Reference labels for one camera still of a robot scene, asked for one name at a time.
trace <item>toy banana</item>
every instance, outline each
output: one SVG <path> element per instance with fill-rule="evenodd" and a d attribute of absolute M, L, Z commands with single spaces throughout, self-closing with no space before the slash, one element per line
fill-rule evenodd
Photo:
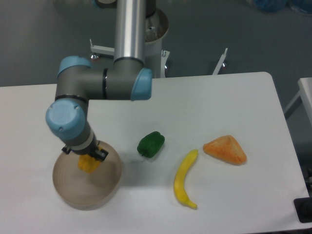
<path fill-rule="evenodd" d="M 198 156 L 198 150 L 192 150 L 186 155 L 184 160 L 181 162 L 179 169 L 176 172 L 175 182 L 174 182 L 174 192 L 175 192 L 176 198 L 181 204 L 188 206 L 192 209 L 196 209 L 197 205 L 193 203 L 187 196 L 187 193 L 184 189 L 184 178 L 189 168 L 196 161 L 197 156 Z"/>

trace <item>toy green bell pepper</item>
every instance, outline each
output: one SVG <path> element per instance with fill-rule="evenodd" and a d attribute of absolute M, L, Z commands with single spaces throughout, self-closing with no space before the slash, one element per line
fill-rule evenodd
<path fill-rule="evenodd" d="M 159 132 L 146 135 L 138 144 L 137 151 L 144 157 L 152 158 L 165 142 L 165 137 Z"/>

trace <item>silver cylinder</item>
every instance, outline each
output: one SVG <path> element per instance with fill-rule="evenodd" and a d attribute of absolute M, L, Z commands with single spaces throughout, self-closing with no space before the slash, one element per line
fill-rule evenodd
<path fill-rule="evenodd" d="M 136 58 L 144 63 L 146 0 L 118 0 L 115 56 Z"/>

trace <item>metal bracket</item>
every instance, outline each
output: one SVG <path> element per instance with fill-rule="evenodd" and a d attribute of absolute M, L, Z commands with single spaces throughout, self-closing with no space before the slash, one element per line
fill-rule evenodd
<path fill-rule="evenodd" d="M 224 53 L 221 55 L 218 64 L 216 65 L 213 75 L 218 75 L 220 72 L 220 69 L 222 67 L 226 67 L 226 62 L 225 62 L 225 58 L 226 58 L 226 53 L 228 52 L 228 48 L 225 49 Z"/>
<path fill-rule="evenodd" d="M 170 55 L 170 51 L 162 50 L 161 51 L 161 62 L 160 62 L 160 78 L 166 78 L 165 71 L 167 69 L 166 62 Z"/>
<path fill-rule="evenodd" d="M 92 60 L 97 60 L 98 59 L 97 55 L 114 56 L 114 53 L 115 53 L 114 48 L 99 46 L 99 45 L 93 45 L 91 39 L 90 39 L 90 49 L 92 52 L 90 58 Z M 160 77 L 161 78 L 166 78 L 165 70 L 167 69 L 166 62 L 167 62 L 167 59 L 169 57 L 169 54 L 170 54 L 170 51 L 167 51 L 167 50 L 161 51 L 161 64 L 160 64 Z"/>

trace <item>round container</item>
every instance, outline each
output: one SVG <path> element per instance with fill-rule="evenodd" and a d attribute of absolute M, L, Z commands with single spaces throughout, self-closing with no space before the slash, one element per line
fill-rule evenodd
<path fill-rule="evenodd" d="M 90 174 L 79 169 L 79 155 L 73 152 L 60 154 L 55 162 L 55 189 L 66 203 L 76 209 L 96 209 L 106 203 L 117 190 L 122 168 L 120 157 L 109 144 L 100 141 L 99 146 L 108 155 Z"/>
<path fill-rule="evenodd" d="M 289 6 L 298 13 L 312 16 L 312 0 L 290 0 Z"/>

